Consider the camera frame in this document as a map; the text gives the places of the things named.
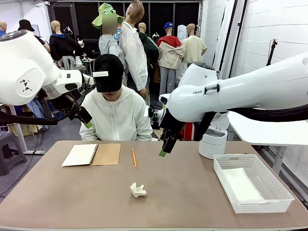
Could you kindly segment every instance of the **yellow pencil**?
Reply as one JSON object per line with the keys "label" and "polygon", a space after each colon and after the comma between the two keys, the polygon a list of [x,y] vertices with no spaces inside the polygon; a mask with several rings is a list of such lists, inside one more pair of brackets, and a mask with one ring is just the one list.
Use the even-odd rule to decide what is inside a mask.
{"label": "yellow pencil", "polygon": [[131,149],[131,153],[133,154],[135,168],[137,168],[136,157],[135,157],[135,152],[133,148]]}

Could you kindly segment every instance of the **white robotic arm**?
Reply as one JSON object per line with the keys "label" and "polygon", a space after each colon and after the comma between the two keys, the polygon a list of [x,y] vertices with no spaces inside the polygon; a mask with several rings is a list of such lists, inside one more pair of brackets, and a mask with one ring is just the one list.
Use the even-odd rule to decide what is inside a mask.
{"label": "white robotic arm", "polygon": [[[160,127],[169,130],[166,140],[185,122],[208,120],[208,127],[217,112],[236,111],[236,108],[238,111],[256,108],[258,115],[271,112],[275,116],[285,112],[282,113],[284,121],[297,120],[290,108],[308,104],[308,53],[226,80],[217,79],[216,71],[210,66],[192,64],[179,87],[171,94],[161,95],[159,100],[166,105],[160,121]],[[300,119],[308,119],[308,113],[305,118],[302,115],[303,112]]]}
{"label": "white robotic arm", "polygon": [[[44,89],[49,100],[54,100],[57,109],[71,108],[72,117],[88,123],[90,115],[77,105],[81,95],[82,74],[78,70],[60,70],[40,42],[25,31],[14,31],[0,38],[0,103],[23,105],[30,102],[40,89]],[[0,122],[20,122],[1,115]],[[31,121],[21,120],[24,124]],[[37,119],[36,124],[56,124],[57,121]]]}

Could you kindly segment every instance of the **brown tabletop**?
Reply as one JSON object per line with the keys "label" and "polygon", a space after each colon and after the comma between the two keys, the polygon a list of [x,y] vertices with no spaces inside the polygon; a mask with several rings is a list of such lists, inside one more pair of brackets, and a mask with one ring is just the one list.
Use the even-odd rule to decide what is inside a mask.
{"label": "brown tabletop", "polygon": [[[60,141],[45,154],[0,204],[0,227],[308,227],[308,211],[297,199],[285,213],[236,214],[214,172],[213,161],[199,155],[197,142],[179,141],[164,158],[158,156],[162,142],[120,142],[116,166],[61,167],[73,145],[80,143],[93,142]],[[135,150],[137,169],[131,148]],[[239,141],[227,142],[226,153],[258,155],[248,143]],[[148,195],[134,198],[129,188],[133,182],[144,184]]]}

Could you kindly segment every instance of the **black hat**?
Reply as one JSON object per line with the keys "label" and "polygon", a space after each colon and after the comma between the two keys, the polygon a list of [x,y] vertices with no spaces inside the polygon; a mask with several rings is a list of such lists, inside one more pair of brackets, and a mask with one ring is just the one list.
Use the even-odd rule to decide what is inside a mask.
{"label": "black hat", "polygon": [[29,30],[32,32],[35,31],[35,29],[32,28],[31,23],[26,19],[22,19],[19,21],[18,30]]}
{"label": "black hat", "polygon": [[114,54],[103,54],[98,56],[94,61],[94,71],[107,71],[108,76],[95,77],[99,73],[93,73],[98,92],[118,91],[122,87],[122,75],[124,67]]}

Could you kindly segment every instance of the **gray stool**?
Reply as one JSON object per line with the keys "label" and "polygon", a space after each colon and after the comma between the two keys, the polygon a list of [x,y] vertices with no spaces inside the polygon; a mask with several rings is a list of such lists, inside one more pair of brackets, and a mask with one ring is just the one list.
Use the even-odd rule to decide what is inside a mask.
{"label": "gray stool", "polygon": [[[13,142],[18,150],[18,155],[5,161],[4,155],[2,152],[2,147],[6,144]],[[8,131],[0,131],[0,176],[5,176],[9,174],[9,166],[17,163],[18,161],[27,162],[27,159],[23,153],[23,150],[19,146],[19,143],[16,140],[16,137]]]}

